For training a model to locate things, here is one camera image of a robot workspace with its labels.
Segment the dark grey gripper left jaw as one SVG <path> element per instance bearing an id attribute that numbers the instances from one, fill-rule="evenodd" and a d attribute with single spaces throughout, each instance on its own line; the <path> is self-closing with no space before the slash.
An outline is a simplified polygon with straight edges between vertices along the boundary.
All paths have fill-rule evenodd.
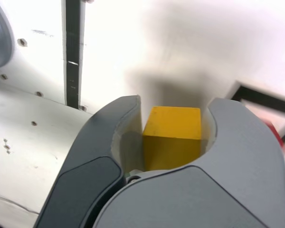
<path id="1" fill-rule="evenodd" d="M 84 124 L 35 223 L 37 228 L 91 228 L 106 202 L 144 170 L 141 99 L 120 97 Z"/>

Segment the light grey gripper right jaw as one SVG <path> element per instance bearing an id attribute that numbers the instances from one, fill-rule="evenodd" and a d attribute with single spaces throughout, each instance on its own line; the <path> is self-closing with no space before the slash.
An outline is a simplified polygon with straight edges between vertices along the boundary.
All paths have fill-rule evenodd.
<path id="1" fill-rule="evenodd" d="M 208 106 L 206 152 L 118 191 L 96 228 L 285 228 L 285 161 L 272 131 L 240 102 Z"/>

